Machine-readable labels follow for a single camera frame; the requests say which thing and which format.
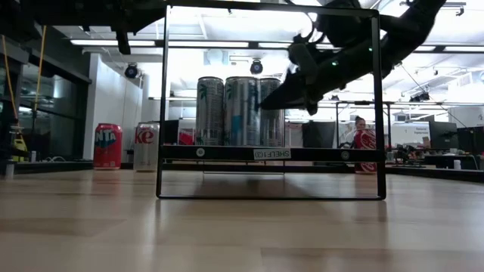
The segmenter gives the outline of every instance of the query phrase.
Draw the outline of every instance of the person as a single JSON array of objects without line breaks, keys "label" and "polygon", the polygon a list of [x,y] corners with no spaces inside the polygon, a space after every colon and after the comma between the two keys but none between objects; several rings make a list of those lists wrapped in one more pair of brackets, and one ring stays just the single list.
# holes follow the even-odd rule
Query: person
[{"label": "person", "polygon": [[366,128],[366,120],[364,120],[360,116],[356,116],[356,118],[355,118],[355,126],[356,126],[356,130],[365,129]]}]

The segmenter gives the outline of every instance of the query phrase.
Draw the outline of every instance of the ceiling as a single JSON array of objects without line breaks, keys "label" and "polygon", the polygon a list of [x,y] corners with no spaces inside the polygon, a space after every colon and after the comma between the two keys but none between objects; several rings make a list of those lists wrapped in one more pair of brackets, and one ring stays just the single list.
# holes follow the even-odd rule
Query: ceiling
[{"label": "ceiling", "polygon": [[[325,3],[329,0],[318,0]],[[472,44],[484,45],[484,1],[462,0],[466,2],[463,15],[455,16],[456,10],[442,10],[436,20],[436,25],[427,39],[427,44]],[[316,5],[316,0],[296,0],[300,5]],[[382,14],[399,16],[405,11],[400,5],[402,0],[360,0],[364,8],[377,8]],[[288,42],[299,32],[308,33],[309,18],[304,14],[179,8],[172,9],[170,16],[171,39],[200,39],[219,41],[271,41]],[[162,39],[164,22],[160,20],[147,26],[130,39]],[[90,33],[85,33],[77,26],[58,26],[70,39],[115,39],[116,36],[108,27],[92,27]],[[98,52],[109,51],[104,59],[114,60],[119,56],[115,48],[90,48]],[[133,48],[132,53],[160,54],[159,48]],[[247,62],[236,62],[236,66],[223,66],[230,56],[246,56],[261,58],[265,73],[270,76],[282,74],[287,69],[289,61],[285,51],[262,50],[224,50],[223,52],[202,49],[171,49],[169,55],[169,80],[172,90],[195,88],[200,76],[234,76],[248,72]],[[446,89],[446,84],[455,80],[463,71],[484,70],[483,54],[412,54],[403,62],[403,67],[396,68],[383,81],[387,100],[398,100],[403,94],[412,94],[416,88],[414,80],[423,87],[439,92]],[[340,99],[363,100],[371,98],[373,83],[371,76],[365,76],[342,91]]]}]

